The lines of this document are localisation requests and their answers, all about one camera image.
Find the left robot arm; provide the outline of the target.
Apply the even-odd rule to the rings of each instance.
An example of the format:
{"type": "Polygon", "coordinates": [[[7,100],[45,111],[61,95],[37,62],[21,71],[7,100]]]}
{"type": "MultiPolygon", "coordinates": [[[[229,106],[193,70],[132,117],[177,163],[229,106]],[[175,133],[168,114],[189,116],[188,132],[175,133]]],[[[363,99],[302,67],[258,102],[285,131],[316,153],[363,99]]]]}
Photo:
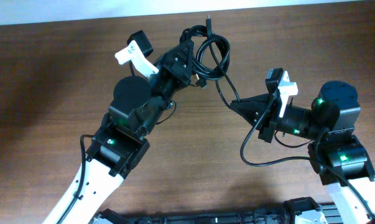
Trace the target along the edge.
{"type": "Polygon", "coordinates": [[[139,76],[121,79],[109,111],[83,147],[73,182],[45,223],[88,223],[102,203],[137,166],[150,144],[150,134],[172,96],[190,84],[194,43],[186,40],[150,63],[135,40],[115,53],[118,64],[132,63],[139,76]]]}

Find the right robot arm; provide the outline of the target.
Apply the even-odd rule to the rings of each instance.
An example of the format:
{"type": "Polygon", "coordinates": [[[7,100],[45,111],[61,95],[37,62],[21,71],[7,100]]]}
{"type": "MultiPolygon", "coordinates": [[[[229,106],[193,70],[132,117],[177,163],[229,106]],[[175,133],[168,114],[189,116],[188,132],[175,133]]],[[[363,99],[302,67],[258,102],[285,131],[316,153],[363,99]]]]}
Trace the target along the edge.
{"type": "Polygon", "coordinates": [[[268,93],[234,100],[259,139],[271,142],[276,132],[310,140],[309,161],[320,176],[344,223],[375,219],[375,170],[365,147],[353,134],[361,112],[356,88],[341,81],[325,83],[311,108],[294,106],[295,82],[269,82],[268,93]]]}

